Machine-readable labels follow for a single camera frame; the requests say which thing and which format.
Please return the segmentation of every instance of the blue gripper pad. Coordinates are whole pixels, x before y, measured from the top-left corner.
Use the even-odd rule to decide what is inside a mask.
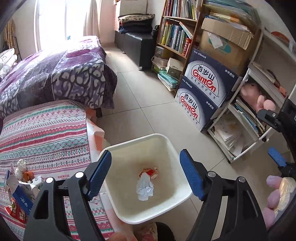
[[[286,160],[274,147],[270,147],[268,149],[268,155],[275,161],[275,163],[279,167],[285,167],[287,165]]]
[[[111,166],[112,155],[111,152],[107,151],[100,161],[100,164],[94,171],[93,175],[89,179],[89,191],[87,192],[87,196],[90,200],[94,197],[98,196],[100,189],[103,185],[103,182],[107,176],[109,168]]]
[[[202,200],[205,196],[202,186],[202,178],[198,174],[185,150],[180,152],[180,163],[193,194]]]

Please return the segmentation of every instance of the white trash bin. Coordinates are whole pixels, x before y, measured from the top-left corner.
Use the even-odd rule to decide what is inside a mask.
[[[117,216],[125,223],[139,224],[178,206],[191,194],[179,161],[179,154],[167,137],[152,134],[105,148],[112,154],[112,164],[105,186]],[[152,180],[153,196],[138,200],[136,185],[142,168],[157,167]]]

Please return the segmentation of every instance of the crumpled tissue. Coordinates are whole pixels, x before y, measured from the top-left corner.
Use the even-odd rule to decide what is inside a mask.
[[[150,181],[150,176],[143,172],[137,182],[136,192],[140,201],[147,201],[149,197],[153,196],[153,183]]]

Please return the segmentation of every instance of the tile floor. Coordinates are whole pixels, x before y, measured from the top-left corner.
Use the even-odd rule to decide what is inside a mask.
[[[283,142],[278,141],[281,139],[280,134],[248,158],[230,165],[214,140],[196,129],[154,73],[138,71],[136,64],[115,47],[105,48],[105,51],[107,64],[118,76],[115,109],[103,110],[103,117],[98,120],[98,126],[105,130],[107,141],[114,145],[151,133],[164,134],[178,152],[186,148],[195,161],[202,162],[208,170],[215,171],[221,177],[246,177],[260,207],[265,207],[266,198],[272,191],[265,180],[269,175],[279,174],[276,165],[267,155],[267,149],[270,145],[278,146],[281,143],[280,148],[284,150]],[[213,239],[220,235],[226,200],[223,199]],[[176,241],[184,241],[201,205],[197,197],[191,196],[154,221],[166,223],[174,232]]]

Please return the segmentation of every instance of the red book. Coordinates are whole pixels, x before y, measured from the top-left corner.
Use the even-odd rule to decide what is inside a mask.
[[[182,55],[184,55],[184,56],[186,55],[186,53],[188,51],[188,46],[189,46],[190,43],[191,43],[191,39],[190,38],[186,38]]]
[[[176,0],[171,0],[169,16],[172,16],[172,15],[173,15],[173,5],[174,5],[174,1],[176,1]]]
[[[185,57],[188,56],[190,47],[191,47],[191,42],[188,44],[188,47],[187,47],[187,50],[186,50],[186,53],[185,53]]]

